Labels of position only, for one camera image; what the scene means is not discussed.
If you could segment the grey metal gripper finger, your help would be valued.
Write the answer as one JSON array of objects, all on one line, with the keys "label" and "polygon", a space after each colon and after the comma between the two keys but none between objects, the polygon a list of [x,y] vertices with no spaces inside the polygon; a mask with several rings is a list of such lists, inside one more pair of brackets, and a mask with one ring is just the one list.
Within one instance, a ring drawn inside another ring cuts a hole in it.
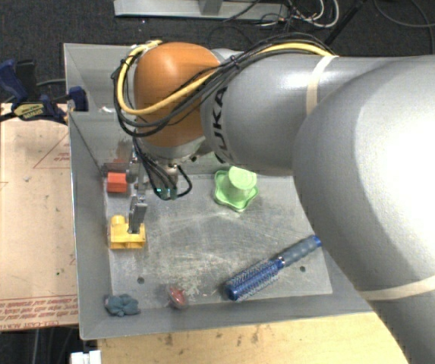
[{"label": "grey metal gripper finger", "polygon": [[139,233],[139,224],[137,220],[137,197],[131,197],[131,203],[128,213],[128,232],[130,234],[138,234]]},{"label": "grey metal gripper finger", "polygon": [[147,212],[148,205],[144,202],[136,204],[136,233],[141,232],[141,225],[144,224],[144,218]]}]

